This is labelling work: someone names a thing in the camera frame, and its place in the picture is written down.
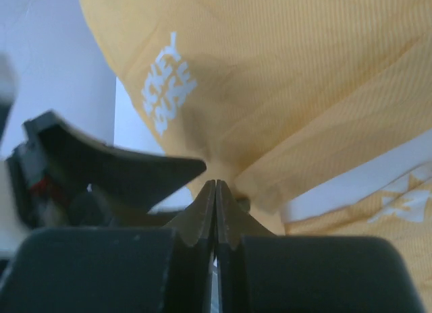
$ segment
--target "white print on fabric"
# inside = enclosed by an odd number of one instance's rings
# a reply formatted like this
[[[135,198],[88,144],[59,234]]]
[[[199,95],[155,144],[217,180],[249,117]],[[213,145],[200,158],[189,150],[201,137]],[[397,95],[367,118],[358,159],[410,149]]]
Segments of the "white print on fabric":
[[[425,220],[425,209],[431,197],[429,190],[411,190],[408,192],[409,175],[397,179],[383,190],[401,194],[398,197],[385,196],[382,198],[383,209],[368,220],[369,223],[378,221],[381,217],[396,215],[408,222],[421,223]]]
[[[198,86],[190,78],[188,64],[176,48],[176,33],[171,33],[171,43],[161,50],[151,65],[141,94],[144,97],[144,110],[153,119],[156,132],[162,136],[168,122],[175,119],[177,109],[186,97]]]

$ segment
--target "blurry black object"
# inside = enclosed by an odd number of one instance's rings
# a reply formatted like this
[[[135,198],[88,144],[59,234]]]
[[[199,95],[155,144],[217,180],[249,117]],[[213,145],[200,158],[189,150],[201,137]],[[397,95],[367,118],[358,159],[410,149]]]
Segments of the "blurry black object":
[[[213,255],[224,313],[424,312],[386,241],[274,236],[223,181],[160,228],[35,232],[1,282],[0,312],[208,312]]]
[[[28,141],[18,146],[7,162],[18,213],[31,228],[40,226],[37,203],[48,200],[69,213],[73,225],[80,220],[87,225],[85,220],[92,217],[93,225],[107,226],[111,222],[108,212],[121,216],[117,220],[120,225],[166,223],[173,215],[147,212],[206,169],[198,159],[106,146],[73,129],[52,111],[26,121],[24,128]],[[92,195],[86,194],[88,186],[96,190]],[[85,195],[92,213],[83,213],[85,208],[74,202]],[[71,205],[77,213],[73,214]]]

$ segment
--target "yellow cloth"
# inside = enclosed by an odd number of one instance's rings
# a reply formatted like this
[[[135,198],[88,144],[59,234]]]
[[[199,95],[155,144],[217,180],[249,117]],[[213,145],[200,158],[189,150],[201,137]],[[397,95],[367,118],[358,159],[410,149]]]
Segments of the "yellow cloth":
[[[193,194],[272,212],[432,127],[432,0],[80,2],[166,153],[207,162]]]
[[[290,235],[372,235],[389,240],[406,261],[432,310],[432,163],[420,166],[360,202],[286,224]]]

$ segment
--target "white graphic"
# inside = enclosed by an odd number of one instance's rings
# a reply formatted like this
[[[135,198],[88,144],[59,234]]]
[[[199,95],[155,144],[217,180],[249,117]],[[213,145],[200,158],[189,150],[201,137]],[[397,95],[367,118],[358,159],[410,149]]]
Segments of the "white graphic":
[[[151,71],[147,75],[141,94],[144,97],[144,110],[155,122],[157,133],[162,136],[168,128],[168,121],[176,118],[186,97],[198,86],[190,78],[188,64],[182,63],[182,56],[176,48],[176,33],[171,33],[171,44],[161,50]],[[167,57],[175,63],[167,64]]]
[[[425,220],[425,209],[428,199],[431,197],[429,190],[412,190],[408,192],[410,175],[405,175],[388,185],[384,191],[401,194],[398,197],[383,197],[383,209],[368,220],[368,223],[378,221],[387,215],[396,215],[408,222],[421,223]]]

